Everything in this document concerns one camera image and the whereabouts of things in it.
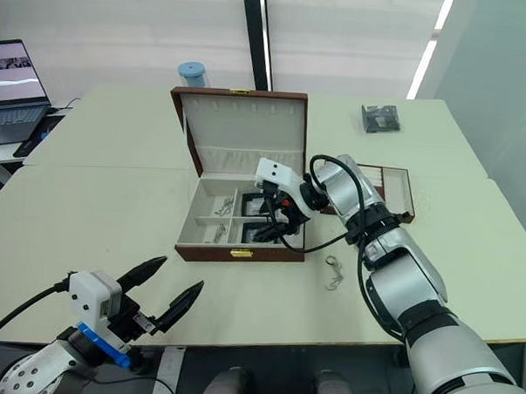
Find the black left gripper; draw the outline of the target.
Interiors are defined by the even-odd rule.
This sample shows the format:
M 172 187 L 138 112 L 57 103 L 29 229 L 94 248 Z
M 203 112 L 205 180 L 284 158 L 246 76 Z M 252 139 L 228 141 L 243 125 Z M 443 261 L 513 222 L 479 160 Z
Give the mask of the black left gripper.
M 162 316 L 158 318 L 145 316 L 140 310 L 140 305 L 126 293 L 154 276 L 166 260 L 165 255 L 149 259 L 131 268 L 116 280 L 122 288 L 123 295 L 120 297 L 119 312 L 109 319 L 109 330 L 121 341 L 130 343 L 145 334 L 153 336 L 156 332 L 167 332 L 187 314 L 201 294 L 204 281 L 199 281 L 184 290 L 169 304 L 169 309 Z

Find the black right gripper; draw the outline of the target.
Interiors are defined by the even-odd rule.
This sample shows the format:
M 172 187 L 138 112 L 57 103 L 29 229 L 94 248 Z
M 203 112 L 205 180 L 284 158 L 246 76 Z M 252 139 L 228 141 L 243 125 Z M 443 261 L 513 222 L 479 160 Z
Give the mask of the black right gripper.
M 300 227 L 308 221 L 293 198 L 269 181 L 263 182 L 261 214 L 267 214 L 270 221 L 254 233 L 255 243 L 279 244 L 282 236 L 298 234 Z

